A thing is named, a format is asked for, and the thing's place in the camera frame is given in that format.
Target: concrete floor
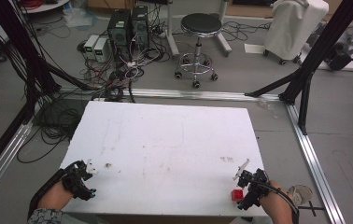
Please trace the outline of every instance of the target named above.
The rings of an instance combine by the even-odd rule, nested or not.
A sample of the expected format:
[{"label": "concrete floor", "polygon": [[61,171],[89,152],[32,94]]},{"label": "concrete floor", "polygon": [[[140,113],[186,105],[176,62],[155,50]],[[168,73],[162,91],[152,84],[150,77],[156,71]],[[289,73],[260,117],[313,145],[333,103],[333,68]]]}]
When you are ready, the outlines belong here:
[{"label": "concrete floor", "polygon": [[[59,12],[44,15],[39,20],[54,21]],[[263,21],[228,19],[245,24],[258,25]],[[84,61],[76,46],[87,39],[88,34],[102,33],[107,21],[98,20],[87,30],[71,29],[67,38],[46,34],[39,37],[41,44],[48,50],[55,62],[67,73],[79,77]],[[52,31],[59,36],[67,36],[68,31],[60,28]],[[219,45],[213,39],[203,41],[203,51],[214,60],[219,80],[213,82],[202,77],[202,87],[197,91],[250,92],[270,84],[295,71],[297,64],[279,65],[276,57],[264,58],[260,54],[246,54],[244,43],[263,44],[265,31],[258,31],[243,41],[232,41],[233,52],[224,57]],[[176,36],[180,50],[191,50],[195,38]],[[144,67],[145,75],[134,83],[135,89],[193,91],[191,79],[174,79],[176,61],[153,63]],[[70,84],[56,77],[63,87]],[[285,87],[270,93],[281,93]],[[24,100],[23,83],[12,70],[9,63],[0,63],[0,136],[21,109]],[[276,179],[282,187],[305,184],[316,189],[290,124],[286,108],[282,103],[274,103],[275,112],[260,107],[257,103],[166,100],[137,98],[146,104],[170,105],[211,105],[244,107],[252,119],[263,164],[268,175]],[[331,72],[318,70],[312,81],[310,104],[307,116],[307,131],[318,155],[322,169],[331,186],[334,197],[341,209],[346,223],[353,223],[353,72]],[[40,186],[60,167],[68,146],[64,141],[43,160],[21,164],[16,160],[7,168],[0,179],[0,223],[23,223],[29,201]],[[33,138],[27,145],[26,158],[35,158],[49,149],[40,137]],[[316,191],[313,206],[323,207]],[[302,210],[301,223],[328,223],[324,211]]]}]

